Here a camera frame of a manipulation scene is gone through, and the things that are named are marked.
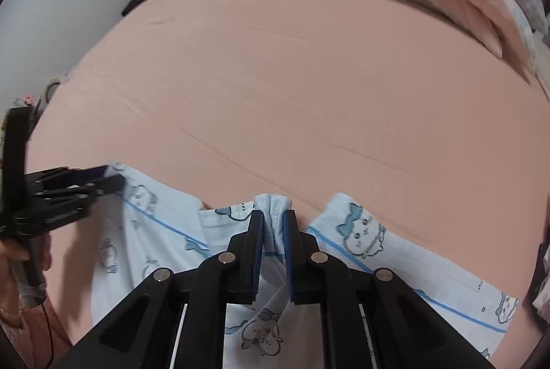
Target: white fabric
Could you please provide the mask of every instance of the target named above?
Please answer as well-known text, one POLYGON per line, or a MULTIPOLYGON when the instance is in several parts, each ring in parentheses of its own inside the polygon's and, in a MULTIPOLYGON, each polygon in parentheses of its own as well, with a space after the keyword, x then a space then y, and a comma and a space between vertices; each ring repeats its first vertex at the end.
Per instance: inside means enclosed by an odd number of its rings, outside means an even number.
MULTIPOLYGON (((104 231, 92 284, 94 323, 158 267, 196 268, 248 228, 253 209, 265 217, 260 287, 251 306, 229 305, 225 368, 323 366, 319 307, 289 301, 282 214, 287 197, 263 194, 253 202, 202 210, 201 202, 129 167, 122 195, 103 197, 104 231)), ((506 296, 452 262, 387 231, 345 194, 336 194, 308 227, 321 250, 349 267, 388 267, 415 288, 475 348, 489 356, 517 308, 506 296)))

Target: bed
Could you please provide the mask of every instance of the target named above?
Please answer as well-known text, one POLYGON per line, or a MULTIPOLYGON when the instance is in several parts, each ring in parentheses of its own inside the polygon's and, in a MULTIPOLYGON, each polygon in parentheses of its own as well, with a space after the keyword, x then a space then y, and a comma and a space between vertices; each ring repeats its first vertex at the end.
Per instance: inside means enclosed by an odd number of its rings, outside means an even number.
MULTIPOLYGON (((56 92, 28 171, 117 159, 205 206, 345 192, 391 231, 524 299, 550 191, 550 105, 448 19, 403 0, 150 0, 56 92)), ((48 292, 91 328, 101 218, 53 233, 48 292)), ((524 302, 491 362, 540 339, 524 302)))

